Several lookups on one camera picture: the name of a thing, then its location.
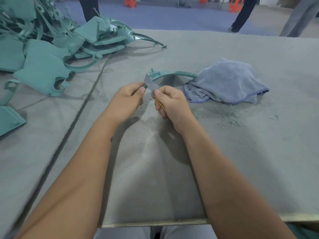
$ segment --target fingernail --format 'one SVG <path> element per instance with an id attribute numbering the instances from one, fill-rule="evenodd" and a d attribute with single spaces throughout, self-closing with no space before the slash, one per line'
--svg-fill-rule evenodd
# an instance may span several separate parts
<path id="1" fill-rule="evenodd" d="M 145 93 L 145 90 L 146 90 L 146 89 L 145 89 L 144 86 L 140 87 L 140 91 L 141 91 L 141 92 Z"/>

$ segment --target orange plastic stool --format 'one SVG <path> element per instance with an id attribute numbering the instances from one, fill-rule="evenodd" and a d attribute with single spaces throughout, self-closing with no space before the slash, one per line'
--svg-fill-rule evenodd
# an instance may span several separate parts
<path id="1" fill-rule="evenodd" d="M 231 3 L 229 3 L 229 7 L 227 11 L 229 10 L 231 10 L 230 12 L 241 11 L 242 6 L 244 5 L 244 0 L 241 0 L 241 4 L 238 6 L 239 1 L 240 0 L 232 0 Z"/>
<path id="2" fill-rule="evenodd" d="M 130 8 L 136 7 L 136 0 L 124 0 L 124 6 L 129 6 Z"/>
<path id="3" fill-rule="evenodd" d="M 203 3 L 206 3 L 208 2 L 208 0 L 198 0 L 199 4 L 203 4 Z"/>

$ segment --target left hand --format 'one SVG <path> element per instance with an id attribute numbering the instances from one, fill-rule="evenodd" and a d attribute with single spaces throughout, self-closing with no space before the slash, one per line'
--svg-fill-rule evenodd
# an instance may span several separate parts
<path id="1" fill-rule="evenodd" d="M 108 120 L 119 126 L 129 119 L 136 109 L 143 104 L 144 85 L 144 82 L 137 82 L 122 86 L 103 112 Z"/>

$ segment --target hand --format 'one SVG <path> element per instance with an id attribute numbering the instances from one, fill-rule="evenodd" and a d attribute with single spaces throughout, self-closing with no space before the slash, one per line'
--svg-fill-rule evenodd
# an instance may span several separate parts
<path id="1" fill-rule="evenodd" d="M 119 126 L 129 119 L 136 109 L 143 104 L 144 85 L 144 82 L 138 82 L 122 86 L 103 112 L 108 120 Z"/>
<path id="2" fill-rule="evenodd" d="M 155 109 L 164 119 L 169 118 L 173 122 L 178 133 L 182 134 L 190 122 L 196 121 L 182 91 L 171 86 L 162 86 L 155 90 L 154 94 L 165 107 L 165 111 L 158 101 L 155 101 Z"/>

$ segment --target black pants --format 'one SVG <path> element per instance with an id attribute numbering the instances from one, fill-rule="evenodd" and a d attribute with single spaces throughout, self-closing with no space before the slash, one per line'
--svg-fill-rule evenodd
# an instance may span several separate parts
<path id="1" fill-rule="evenodd" d="M 235 22 L 232 25 L 232 32 L 239 32 L 242 26 L 244 26 L 257 1 L 258 0 L 245 0 L 244 6 L 242 7 L 240 13 L 238 14 Z"/>
<path id="2" fill-rule="evenodd" d="M 79 0 L 81 7 L 83 9 L 83 14 L 85 20 L 88 22 L 92 17 L 97 16 L 97 13 L 94 11 L 95 8 L 99 12 L 99 3 L 98 0 Z"/>

